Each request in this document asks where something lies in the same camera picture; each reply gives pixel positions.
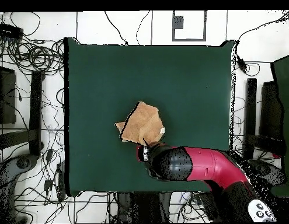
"white floor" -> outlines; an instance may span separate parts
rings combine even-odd
[[[123,39],[127,40],[129,44],[145,44],[149,45],[209,45],[218,46],[222,42],[227,40],[237,40],[239,36],[255,27],[260,26],[263,23],[276,20],[285,12],[280,10],[208,10],[207,12],[207,41],[206,42],[173,42],[172,41],[172,11],[159,11],[153,12],[148,10],[134,11],[134,12],[107,12],[108,17],[113,24],[120,30]],[[179,11],[179,14],[184,15],[185,23],[189,21],[191,17],[198,13],[187,13]],[[64,37],[76,37],[82,44],[124,44],[124,41],[120,38],[116,29],[108,22],[104,12],[36,12],[40,16],[39,28],[37,28],[39,19],[32,13],[13,13],[12,21],[17,26],[23,28],[26,35],[31,40],[52,40],[58,41]],[[141,20],[147,14],[147,17],[143,20],[142,25],[138,31],[137,39],[136,32],[140,25]],[[11,13],[6,13],[5,23],[11,24]],[[263,26],[257,30],[250,31],[240,39],[240,45],[238,47],[238,55],[245,61],[262,61],[259,62],[260,72],[255,76],[257,78],[257,101],[261,100],[261,87],[264,82],[271,81],[273,79],[270,64],[277,59],[283,58],[289,54],[289,20],[284,23],[272,23],[267,26]],[[201,29],[197,27],[196,33],[199,33]],[[54,42],[46,41],[41,46],[50,48]],[[29,126],[29,104],[30,104],[30,76],[25,77],[23,73],[17,68],[16,65],[9,64],[11,59],[8,55],[4,55],[2,59],[4,67],[14,69],[17,76],[17,86],[21,88],[20,94],[23,100],[20,102],[16,98],[16,108],[20,111],[27,126]],[[251,65],[249,73],[255,74],[258,67]],[[42,141],[45,144],[45,150],[47,147],[53,145],[53,149],[59,149],[60,145],[56,142],[53,143],[55,135],[60,138],[61,144],[63,144],[63,129],[64,129],[64,115],[61,105],[58,103],[56,93],[58,90],[64,87],[63,71],[56,73],[55,75],[48,75],[43,82],[43,100],[51,103],[53,106],[45,106],[43,108],[43,130],[41,133]],[[236,99],[235,110],[245,106],[244,101],[241,98],[245,98],[245,83],[248,76],[242,73],[239,69],[236,70]],[[62,94],[59,94],[59,100],[62,100]],[[256,118],[256,133],[258,133],[259,115],[260,115],[261,103],[257,104],[257,118]],[[242,122],[244,109],[236,112],[234,121],[236,123]],[[25,129],[25,125],[21,119],[21,116],[17,113],[17,122],[15,124],[6,124],[0,127],[2,133],[14,131],[16,129]],[[240,133],[243,130],[243,124],[235,124],[234,134]],[[234,147],[240,144],[239,141],[235,141]],[[0,160],[6,159],[17,146],[4,149]],[[28,145],[25,145],[14,151],[13,156],[25,153],[28,151]],[[58,161],[64,160],[64,152],[60,152],[60,157],[56,158],[51,164],[52,172],[50,176],[54,176],[56,165]],[[274,162],[276,166],[280,166],[278,160]],[[19,181],[29,178],[23,182],[18,182],[16,186],[16,195],[19,195],[27,187],[35,188],[39,193],[43,191],[44,180],[43,174],[40,173],[41,164],[40,161],[36,167],[21,175]],[[38,196],[34,191],[27,189],[24,196],[19,197],[16,201],[18,205],[17,209],[23,209],[24,211],[33,215],[33,223],[46,223],[54,217],[54,212],[61,205],[44,205],[44,198]],[[77,223],[101,223],[106,219],[106,206],[107,197],[103,197],[104,193],[84,192],[80,197],[76,198],[74,203],[73,198],[68,199],[63,203],[57,214],[60,214],[54,219],[54,223],[72,223],[74,221],[74,206],[75,212],[82,209],[87,201],[90,199],[88,206],[78,213]],[[51,200],[56,200],[56,194],[53,189]],[[170,206],[170,212],[176,213],[179,210],[177,204],[180,203],[181,192],[173,193]],[[117,212],[117,205],[113,202],[111,207],[112,214]],[[177,221],[177,217],[172,215],[170,219],[173,222]]]

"brown cloth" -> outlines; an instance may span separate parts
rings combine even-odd
[[[147,145],[160,141],[165,128],[156,107],[139,101],[125,122],[115,124],[123,142]]]

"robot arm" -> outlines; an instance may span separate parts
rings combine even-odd
[[[156,179],[203,180],[213,192],[215,206],[224,222],[276,221],[240,167],[222,152],[153,143],[150,147],[140,147],[138,158]]]

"green tabletop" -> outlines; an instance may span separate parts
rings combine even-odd
[[[70,190],[208,191],[202,181],[150,178],[136,144],[122,143],[114,123],[143,101],[159,109],[167,144],[228,150],[233,45],[81,45],[69,38]]]

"metal frame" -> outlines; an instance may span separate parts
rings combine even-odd
[[[29,130],[10,132],[0,135],[0,149],[29,142],[31,155],[39,156],[41,145],[41,96],[42,81],[45,74],[40,71],[32,71],[31,95],[30,95],[30,120]]]
[[[204,10],[203,38],[175,38],[176,29],[183,29],[183,16],[176,16],[175,10],[173,10],[172,41],[206,41],[207,40],[207,11]]]

